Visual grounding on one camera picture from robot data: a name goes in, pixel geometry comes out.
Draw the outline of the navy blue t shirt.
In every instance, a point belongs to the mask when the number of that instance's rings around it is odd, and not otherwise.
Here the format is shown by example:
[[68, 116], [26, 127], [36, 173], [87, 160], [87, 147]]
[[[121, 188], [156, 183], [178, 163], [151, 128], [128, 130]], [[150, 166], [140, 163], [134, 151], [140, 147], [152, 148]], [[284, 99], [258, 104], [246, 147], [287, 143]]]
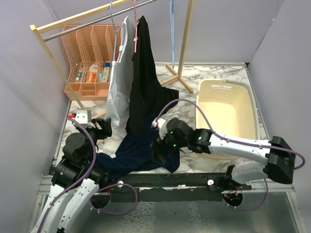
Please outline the navy blue t shirt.
[[98, 153], [94, 166], [107, 172], [110, 180], [120, 179], [131, 172], [150, 171], [160, 167], [174, 173], [180, 166], [179, 151], [169, 156], [168, 152], [163, 150], [165, 163], [152, 160], [151, 144], [158, 138], [158, 131], [151, 127], [155, 117], [154, 114], [149, 114], [145, 118], [142, 134], [128, 133], [126, 135], [115, 152], [116, 157], [112, 158], [108, 154]]

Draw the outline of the light blue clothes hanger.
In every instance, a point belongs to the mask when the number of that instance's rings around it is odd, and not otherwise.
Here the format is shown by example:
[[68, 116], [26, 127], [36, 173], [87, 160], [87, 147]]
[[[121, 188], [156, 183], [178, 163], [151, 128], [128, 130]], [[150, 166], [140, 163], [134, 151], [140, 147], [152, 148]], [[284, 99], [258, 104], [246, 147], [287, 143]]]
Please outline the light blue clothes hanger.
[[172, 68], [174, 68], [174, 0], [170, 0], [170, 26], [171, 26], [171, 48], [172, 48]]

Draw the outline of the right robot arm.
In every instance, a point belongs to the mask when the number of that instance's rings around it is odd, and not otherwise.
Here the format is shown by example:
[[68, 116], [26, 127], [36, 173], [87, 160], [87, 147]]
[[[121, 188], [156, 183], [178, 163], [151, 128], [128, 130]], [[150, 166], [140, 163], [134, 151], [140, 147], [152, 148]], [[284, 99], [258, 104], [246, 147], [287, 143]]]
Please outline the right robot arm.
[[226, 138], [209, 129], [194, 130], [177, 118], [169, 121], [154, 119], [152, 127], [159, 133], [152, 147], [162, 161], [166, 158], [161, 154], [162, 150], [172, 156], [181, 148], [195, 153], [228, 154], [248, 159], [248, 163], [227, 169], [223, 184], [229, 190], [249, 181], [267, 178], [281, 184], [293, 182], [295, 154], [279, 136], [273, 136], [272, 140]]

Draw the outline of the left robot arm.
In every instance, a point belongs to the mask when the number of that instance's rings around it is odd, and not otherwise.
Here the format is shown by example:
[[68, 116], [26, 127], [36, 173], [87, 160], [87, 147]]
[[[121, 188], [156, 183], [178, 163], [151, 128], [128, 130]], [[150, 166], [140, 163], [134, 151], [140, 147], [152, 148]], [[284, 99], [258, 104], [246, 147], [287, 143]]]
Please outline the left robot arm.
[[91, 197], [107, 187], [107, 172], [95, 167], [98, 140], [112, 135], [111, 119], [83, 122], [70, 120], [76, 133], [63, 146], [63, 157], [55, 167], [52, 184], [34, 233], [67, 233]]

